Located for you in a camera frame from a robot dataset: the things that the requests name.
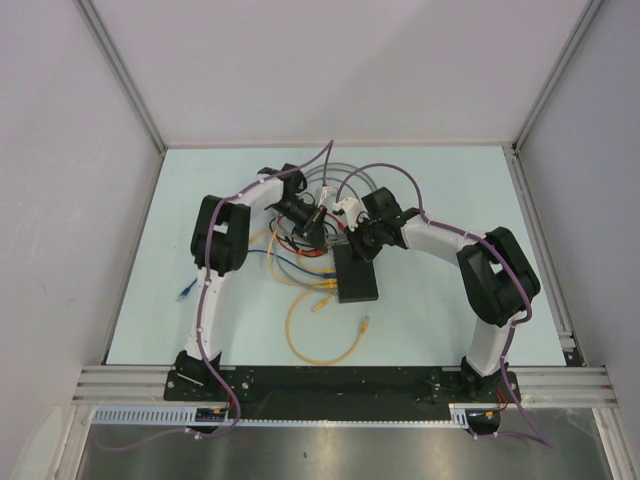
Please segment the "black network switch box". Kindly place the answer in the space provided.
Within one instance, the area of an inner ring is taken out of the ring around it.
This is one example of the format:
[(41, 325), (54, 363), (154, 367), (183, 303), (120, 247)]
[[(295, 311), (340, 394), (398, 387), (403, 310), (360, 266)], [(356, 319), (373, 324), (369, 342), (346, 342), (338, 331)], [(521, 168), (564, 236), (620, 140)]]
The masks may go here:
[(356, 259), (348, 244), (335, 245), (332, 255), (339, 303), (361, 303), (379, 299), (372, 262)]

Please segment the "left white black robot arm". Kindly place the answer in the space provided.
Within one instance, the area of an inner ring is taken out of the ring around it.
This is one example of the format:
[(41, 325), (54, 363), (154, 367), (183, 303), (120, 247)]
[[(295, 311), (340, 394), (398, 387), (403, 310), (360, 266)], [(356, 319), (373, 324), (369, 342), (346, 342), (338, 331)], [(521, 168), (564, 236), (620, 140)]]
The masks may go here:
[(190, 245), (197, 266), (198, 303), (189, 340), (174, 363), (178, 378), (197, 398), (210, 399), (221, 387), (221, 376), (214, 370), (222, 353), (216, 336), (221, 297), (248, 255), (252, 218), (273, 209), (293, 224), (294, 234), (304, 243), (327, 251), (327, 209), (304, 202), (300, 195), (306, 188), (302, 168), (285, 164), (280, 170), (261, 169), (252, 183), (234, 195), (203, 198)]

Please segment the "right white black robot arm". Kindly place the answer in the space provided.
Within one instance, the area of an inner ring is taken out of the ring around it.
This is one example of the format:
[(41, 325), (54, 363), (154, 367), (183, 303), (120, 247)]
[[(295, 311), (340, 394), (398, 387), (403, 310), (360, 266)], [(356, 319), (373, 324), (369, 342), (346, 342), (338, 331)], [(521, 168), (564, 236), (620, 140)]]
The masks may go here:
[(484, 401), (505, 381), (507, 356), (517, 326), (532, 317), (541, 284), (514, 234), (498, 227), (483, 235), (427, 217), (418, 207), (402, 209), (380, 188), (362, 199), (333, 203), (346, 219), (346, 237), (356, 258), (371, 261), (385, 246), (424, 252), (460, 271), (477, 320), (470, 349), (461, 360), (461, 388)]

